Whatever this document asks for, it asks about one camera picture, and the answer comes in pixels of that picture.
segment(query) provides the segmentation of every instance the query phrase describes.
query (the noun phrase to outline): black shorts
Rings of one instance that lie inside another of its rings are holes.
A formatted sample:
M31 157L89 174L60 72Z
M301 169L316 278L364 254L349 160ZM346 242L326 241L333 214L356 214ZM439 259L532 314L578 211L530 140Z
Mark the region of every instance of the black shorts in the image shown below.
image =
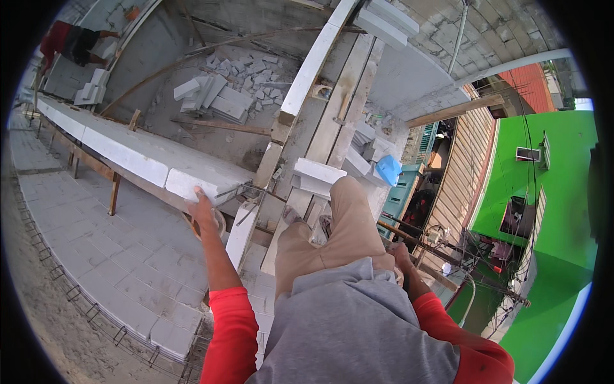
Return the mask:
M66 40L64 40L62 56L80 66L85 66L90 62L90 52L88 51L96 45L99 37L100 31L94 32L87 28L72 26L66 35Z

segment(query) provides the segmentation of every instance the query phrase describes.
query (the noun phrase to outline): gray t-shirt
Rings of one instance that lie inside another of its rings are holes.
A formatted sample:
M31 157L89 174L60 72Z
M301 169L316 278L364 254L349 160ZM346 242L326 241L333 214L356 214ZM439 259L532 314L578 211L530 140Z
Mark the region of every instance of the gray t-shirt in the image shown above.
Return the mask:
M247 383L452 383L458 347L420 330L407 293L370 257L294 280Z

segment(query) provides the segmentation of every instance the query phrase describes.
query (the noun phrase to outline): red roof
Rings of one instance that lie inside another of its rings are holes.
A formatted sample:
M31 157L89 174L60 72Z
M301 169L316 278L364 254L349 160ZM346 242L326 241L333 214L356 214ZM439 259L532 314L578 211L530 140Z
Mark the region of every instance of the red roof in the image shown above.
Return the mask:
M546 76L538 63L501 72L499 76L526 100L535 113L556 111Z

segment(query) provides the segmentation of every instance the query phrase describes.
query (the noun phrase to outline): green building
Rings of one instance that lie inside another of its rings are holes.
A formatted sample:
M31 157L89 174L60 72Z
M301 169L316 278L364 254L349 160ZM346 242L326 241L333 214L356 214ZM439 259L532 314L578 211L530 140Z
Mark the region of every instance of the green building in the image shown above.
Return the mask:
M556 358L551 351L564 344L589 291L597 245L590 237L587 181L597 132L591 111L561 111L501 119L496 135L468 229L504 244L502 254L522 255L504 261L500 275L478 268L508 280L530 307L509 311L503 294L478 286L465 328L489 336L497 331L493 324L503 325L495 341L512 355L515 380L525 384ZM450 306L456 321L471 293L465 286Z

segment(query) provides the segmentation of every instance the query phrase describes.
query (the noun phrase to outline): worker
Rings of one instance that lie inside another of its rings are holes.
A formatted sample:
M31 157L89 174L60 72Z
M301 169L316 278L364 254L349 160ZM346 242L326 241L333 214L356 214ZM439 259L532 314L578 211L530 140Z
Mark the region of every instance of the worker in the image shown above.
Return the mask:
M93 63L102 64L105 67L108 60L89 52L96 45L98 39L104 39L105 37L116 37L119 39L119 33L110 31L94 32L87 28L81 28L57 20L41 41L41 52L45 55L45 67L41 75L44 76L47 70L51 68L56 52L80 66Z
M461 329L421 280L407 247L388 252L362 186L345 176L330 190L326 245L291 207L275 260L275 317L256 370L258 325L247 291L196 188L214 332L205 383L512 383L514 362L498 344ZM395 281L397 266L407 292Z

